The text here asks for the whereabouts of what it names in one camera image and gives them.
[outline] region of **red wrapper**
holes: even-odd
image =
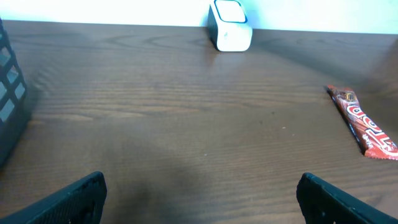
[[[348,122],[359,146],[366,157],[398,160],[398,147],[391,139],[363,113],[359,101],[350,88],[336,88],[328,85],[328,93]]]

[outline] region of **wooden desk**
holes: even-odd
[[[303,172],[398,217],[398,162],[363,157],[323,89],[398,141],[394,35],[255,30],[224,54],[204,28],[4,24],[34,112],[0,217],[94,170],[103,223],[303,223]]]

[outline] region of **black organizer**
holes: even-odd
[[[24,77],[0,19],[0,166],[30,118],[24,106],[26,95]]]

